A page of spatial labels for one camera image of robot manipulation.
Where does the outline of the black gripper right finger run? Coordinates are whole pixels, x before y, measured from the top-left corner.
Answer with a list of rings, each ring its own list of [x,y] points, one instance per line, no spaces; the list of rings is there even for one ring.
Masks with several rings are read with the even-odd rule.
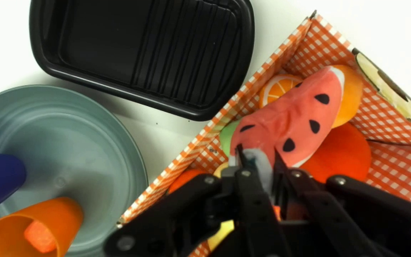
[[[382,257],[339,201],[308,172],[288,168],[280,154],[275,154],[274,172],[281,217],[295,232],[307,229],[300,242],[308,257]]]

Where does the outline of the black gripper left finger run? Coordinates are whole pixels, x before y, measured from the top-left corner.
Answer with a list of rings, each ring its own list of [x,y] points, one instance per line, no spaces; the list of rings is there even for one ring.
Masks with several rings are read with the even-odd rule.
[[[235,192],[238,198],[237,231],[248,257],[290,257],[285,238],[280,231],[272,204],[264,191],[255,164],[242,147],[237,147],[238,169]]]

